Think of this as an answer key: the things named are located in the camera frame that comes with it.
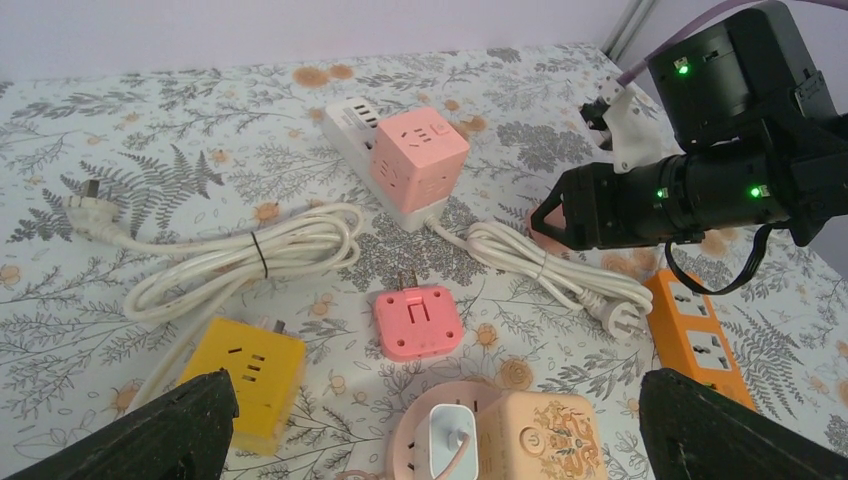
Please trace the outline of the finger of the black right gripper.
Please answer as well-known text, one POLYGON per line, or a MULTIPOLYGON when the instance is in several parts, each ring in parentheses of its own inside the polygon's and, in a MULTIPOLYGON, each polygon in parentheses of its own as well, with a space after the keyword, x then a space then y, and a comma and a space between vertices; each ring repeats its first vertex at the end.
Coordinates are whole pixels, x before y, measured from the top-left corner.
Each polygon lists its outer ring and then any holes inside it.
POLYGON ((531 215, 534 231, 572 250, 593 248, 593 179, 589 170, 568 170, 531 215))

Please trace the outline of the pink cube socket adapter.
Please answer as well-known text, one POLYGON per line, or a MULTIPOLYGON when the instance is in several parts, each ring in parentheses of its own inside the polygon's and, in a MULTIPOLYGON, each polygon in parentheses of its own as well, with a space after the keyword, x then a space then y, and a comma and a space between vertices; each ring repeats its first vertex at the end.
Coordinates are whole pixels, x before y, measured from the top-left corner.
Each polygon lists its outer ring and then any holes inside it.
POLYGON ((380 120, 369 172, 391 203, 409 214, 447 198, 470 144, 435 108, 380 120))

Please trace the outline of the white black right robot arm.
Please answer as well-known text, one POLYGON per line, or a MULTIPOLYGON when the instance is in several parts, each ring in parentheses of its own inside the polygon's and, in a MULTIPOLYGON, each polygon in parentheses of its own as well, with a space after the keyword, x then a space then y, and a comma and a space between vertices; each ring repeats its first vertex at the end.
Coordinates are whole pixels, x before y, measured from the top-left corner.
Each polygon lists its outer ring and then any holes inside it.
POLYGON ((789 8, 764 1, 647 63, 676 155, 565 171, 532 228, 572 250, 697 243, 769 225, 806 246, 847 212, 847 118, 789 8))

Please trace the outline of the white power strip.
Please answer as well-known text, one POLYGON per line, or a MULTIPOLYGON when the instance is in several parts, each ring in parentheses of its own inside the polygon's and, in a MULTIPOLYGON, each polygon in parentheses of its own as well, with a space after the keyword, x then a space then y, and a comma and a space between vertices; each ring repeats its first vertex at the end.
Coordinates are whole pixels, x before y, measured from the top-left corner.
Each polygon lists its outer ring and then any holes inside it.
POLYGON ((411 213, 402 213, 383 192, 369 172, 375 146, 378 110, 362 97, 353 97, 324 107, 322 130, 330 144, 376 197, 383 209, 406 232, 426 226, 444 213, 448 199, 442 199, 411 213))

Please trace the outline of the aluminium corner frame post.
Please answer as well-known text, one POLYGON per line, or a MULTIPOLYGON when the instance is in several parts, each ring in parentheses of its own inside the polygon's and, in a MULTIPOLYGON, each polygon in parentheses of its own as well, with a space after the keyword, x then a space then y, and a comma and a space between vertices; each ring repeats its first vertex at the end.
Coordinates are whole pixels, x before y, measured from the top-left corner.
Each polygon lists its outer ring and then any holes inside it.
POLYGON ((629 0, 601 47, 613 62, 619 61, 642 30, 659 0, 629 0))

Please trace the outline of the white small charger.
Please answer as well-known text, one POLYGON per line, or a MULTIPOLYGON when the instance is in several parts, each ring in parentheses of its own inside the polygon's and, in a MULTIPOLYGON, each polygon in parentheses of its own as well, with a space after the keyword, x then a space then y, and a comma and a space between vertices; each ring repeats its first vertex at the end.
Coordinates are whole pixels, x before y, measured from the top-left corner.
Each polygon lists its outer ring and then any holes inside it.
POLYGON ((476 418, 469 407, 432 407, 416 427, 413 443, 415 480, 478 478, 476 418))

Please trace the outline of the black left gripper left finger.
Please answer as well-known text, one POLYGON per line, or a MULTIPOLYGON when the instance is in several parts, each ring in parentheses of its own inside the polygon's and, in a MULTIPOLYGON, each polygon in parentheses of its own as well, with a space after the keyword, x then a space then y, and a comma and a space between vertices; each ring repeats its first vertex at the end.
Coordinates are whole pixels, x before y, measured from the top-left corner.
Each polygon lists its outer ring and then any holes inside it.
POLYGON ((239 407, 229 373, 201 374, 12 479, 218 479, 239 407))

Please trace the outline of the yellow cube socket adapter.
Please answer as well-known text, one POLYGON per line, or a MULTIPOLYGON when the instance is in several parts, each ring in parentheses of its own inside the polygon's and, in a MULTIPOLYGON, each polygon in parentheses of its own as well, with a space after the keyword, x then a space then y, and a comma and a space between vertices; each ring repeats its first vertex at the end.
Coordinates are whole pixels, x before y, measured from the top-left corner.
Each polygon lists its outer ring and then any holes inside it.
POLYGON ((220 369, 231 378, 239 414, 232 446, 260 456, 278 450, 306 365, 302 340, 225 318, 211 321, 178 383, 220 369))

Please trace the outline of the pink plug adapter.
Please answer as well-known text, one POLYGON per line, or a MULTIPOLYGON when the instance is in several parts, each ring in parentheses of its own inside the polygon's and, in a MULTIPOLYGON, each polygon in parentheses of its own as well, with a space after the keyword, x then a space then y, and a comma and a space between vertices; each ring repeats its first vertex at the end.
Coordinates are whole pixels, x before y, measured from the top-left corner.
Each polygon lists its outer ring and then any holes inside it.
POLYGON ((393 362, 409 362, 453 352, 464 330, 450 290, 419 285, 412 270, 400 271, 397 283, 373 305, 383 355, 393 362))

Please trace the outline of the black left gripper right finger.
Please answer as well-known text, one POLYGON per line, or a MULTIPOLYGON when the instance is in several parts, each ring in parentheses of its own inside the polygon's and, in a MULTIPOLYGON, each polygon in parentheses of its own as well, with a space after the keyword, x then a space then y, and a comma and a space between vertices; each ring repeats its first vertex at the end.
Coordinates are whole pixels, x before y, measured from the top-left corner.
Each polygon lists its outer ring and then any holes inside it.
POLYGON ((845 479, 841 456, 661 368, 640 386, 639 429, 657 479, 845 479))

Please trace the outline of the floral patterned table mat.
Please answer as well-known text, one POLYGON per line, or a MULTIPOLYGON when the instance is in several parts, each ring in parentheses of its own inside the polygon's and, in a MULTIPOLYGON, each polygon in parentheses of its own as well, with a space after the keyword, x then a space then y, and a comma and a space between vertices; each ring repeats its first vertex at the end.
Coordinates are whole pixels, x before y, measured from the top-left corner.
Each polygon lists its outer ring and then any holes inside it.
POLYGON ((283 322, 307 364, 281 448, 233 451, 228 479, 379 472, 389 435, 427 389, 471 380, 574 393, 595 407, 614 479, 649 479, 639 383, 649 337, 609 337, 521 276, 472 260, 429 230, 402 231, 324 138, 324 107, 361 96, 382 116, 437 109, 470 144, 443 216, 513 229, 566 169, 604 161, 578 107, 616 73, 587 44, 150 72, 1 87, 1 472, 11 475, 122 416, 186 320, 128 320, 125 296, 178 263, 75 235, 64 197, 88 179, 143 242, 235 236, 325 203, 365 214, 351 268, 249 284, 220 312, 283 322), (386 358, 373 305, 412 270, 450 290, 459 346, 386 358))

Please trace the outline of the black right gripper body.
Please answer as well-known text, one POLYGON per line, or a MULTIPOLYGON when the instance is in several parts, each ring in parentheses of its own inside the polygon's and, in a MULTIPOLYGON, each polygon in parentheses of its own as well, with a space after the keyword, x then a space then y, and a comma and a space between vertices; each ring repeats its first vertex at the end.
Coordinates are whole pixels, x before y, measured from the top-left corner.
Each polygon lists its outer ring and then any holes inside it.
POLYGON ((688 241, 680 213, 679 155, 618 174, 593 162, 563 173, 563 242, 572 250, 655 246, 688 241))

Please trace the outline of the beige cube socket adapter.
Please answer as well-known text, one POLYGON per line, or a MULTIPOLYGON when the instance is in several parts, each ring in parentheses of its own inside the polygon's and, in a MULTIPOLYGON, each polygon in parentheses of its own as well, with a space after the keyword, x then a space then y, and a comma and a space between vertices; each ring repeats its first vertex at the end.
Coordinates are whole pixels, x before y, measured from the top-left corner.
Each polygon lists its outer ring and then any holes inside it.
POLYGON ((480 479, 606 479, 599 426, 582 396, 515 391, 476 415, 480 479))

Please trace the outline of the orange power strip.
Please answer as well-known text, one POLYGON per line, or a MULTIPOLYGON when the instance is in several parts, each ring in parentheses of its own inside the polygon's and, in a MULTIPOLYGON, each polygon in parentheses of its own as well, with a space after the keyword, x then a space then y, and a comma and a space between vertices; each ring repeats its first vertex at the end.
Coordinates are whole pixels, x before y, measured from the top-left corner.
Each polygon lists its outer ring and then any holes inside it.
POLYGON ((647 325, 661 366, 755 410, 710 299, 691 291, 668 269, 657 271, 644 285, 653 294, 647 325))

